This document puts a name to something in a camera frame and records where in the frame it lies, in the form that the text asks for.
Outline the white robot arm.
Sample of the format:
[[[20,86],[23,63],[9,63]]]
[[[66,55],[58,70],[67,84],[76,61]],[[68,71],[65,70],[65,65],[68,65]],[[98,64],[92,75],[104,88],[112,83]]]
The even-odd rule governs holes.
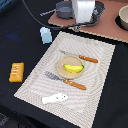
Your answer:
[[[95,8],[95,0],[71,0],[77,23],[89,23]]]

